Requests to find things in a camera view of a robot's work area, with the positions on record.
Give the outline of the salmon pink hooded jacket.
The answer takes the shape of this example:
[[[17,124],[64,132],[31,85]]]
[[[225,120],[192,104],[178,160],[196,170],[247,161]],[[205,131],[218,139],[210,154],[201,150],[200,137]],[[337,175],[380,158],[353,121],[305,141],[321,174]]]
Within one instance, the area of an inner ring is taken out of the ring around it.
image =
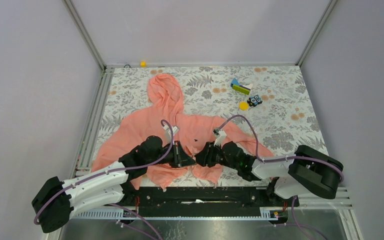
[[[137,110],[121,120],[118,130],[105,141],[97,152],[91,171],[95,172],[111,165],[120,157],[140,145],[150,136],[157,136],[166,145],[161,120],[167,120],[179,131],[174,139],[180,141],[188,155],[198,154],[206,142],[213,142],[213,129],[219,127],[226,119],[220,116],[187,115],[184,114],[184,96],[178,81],[170,74],[158,74],[151,78],[147,85],[147,96],[153,105]],[[240,144],[251,154],[256,153],[255,137],[243,132],[232,121],[222,128],[227,137],[223,145],[228,142]],[[223,166],[203,167],[198,164],[172,168],[169,164],[156,164],[147,168],[146,176],[154,184],[166,188],[173,180],[184,176],[188,171],[198,179],[218,183],[222,175]]]

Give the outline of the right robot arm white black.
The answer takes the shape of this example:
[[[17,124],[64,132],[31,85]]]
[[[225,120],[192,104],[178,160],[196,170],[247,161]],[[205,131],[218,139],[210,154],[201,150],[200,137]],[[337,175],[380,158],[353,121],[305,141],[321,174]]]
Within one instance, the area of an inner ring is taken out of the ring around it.
[[[307,145],[299,145],[292,154],[258,159],[232,141],[224,146],[208,142],[195,159],[202,167],[234,169],[248,182],[270,178],[266,198],[273,206],[306,193],[332,200],[344,180],[340,161]]]

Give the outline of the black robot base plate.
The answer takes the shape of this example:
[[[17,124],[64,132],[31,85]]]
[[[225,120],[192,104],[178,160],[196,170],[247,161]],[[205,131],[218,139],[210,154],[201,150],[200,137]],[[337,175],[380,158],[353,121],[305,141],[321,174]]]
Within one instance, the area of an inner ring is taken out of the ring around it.
[[[117,202],[118,206],[145,211],[152,217],[164,216],[253,216],[258,208],[284,208],[299,206],[292,198],[283,199],[265,187],[141,187],[128,190]]]

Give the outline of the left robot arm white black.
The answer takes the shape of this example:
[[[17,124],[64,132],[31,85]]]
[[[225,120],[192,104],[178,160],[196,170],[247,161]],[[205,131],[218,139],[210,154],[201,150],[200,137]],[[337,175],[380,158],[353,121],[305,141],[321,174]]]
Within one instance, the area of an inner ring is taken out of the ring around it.
[[[195,163],[179,141],[163,145],[160,137],[150,136],[100,170],[72,179],[48,179],[31,202],[36,213],[33,222],[44,233],[51,233],[93,208],[118,202],[128,206],[134,202],[135,192],[122,185],[144,175],[149,166],[169,164],[181,168]]]

